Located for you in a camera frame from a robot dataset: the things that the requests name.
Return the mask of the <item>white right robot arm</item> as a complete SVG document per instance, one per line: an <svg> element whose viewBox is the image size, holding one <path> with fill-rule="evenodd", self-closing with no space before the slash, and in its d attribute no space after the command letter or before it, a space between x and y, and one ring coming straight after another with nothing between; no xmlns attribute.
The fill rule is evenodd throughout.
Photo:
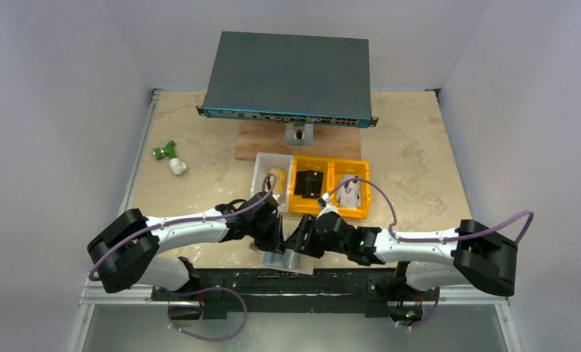
<svg viewBox="0 0 581 352"><path fill-rule="evenodd" d="M494 296L515 293L517 243L475 220L433 232L390 232L354 227L334 212L305 215L284 246L314 258L343 254L363 266L418 263L406 276L417 291L470 284Z"/></svg>

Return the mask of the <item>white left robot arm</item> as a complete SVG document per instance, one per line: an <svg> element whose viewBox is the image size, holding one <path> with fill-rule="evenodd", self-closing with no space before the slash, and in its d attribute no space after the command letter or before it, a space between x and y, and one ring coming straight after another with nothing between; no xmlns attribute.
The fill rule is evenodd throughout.
<svg viewBox="0 0 581 352"><path fill-rule="evenodd" d="M93 267L89 280L101 282L107 293L119 293L135 284L176 292L196 274L186 259L169 259L163 253L200 243L253 238L258 249L273 251L282 237L279 194L256 193L248 200L235 199L202 213L175 217L144 216L140 209L126 210L87 245Z"/></svg>

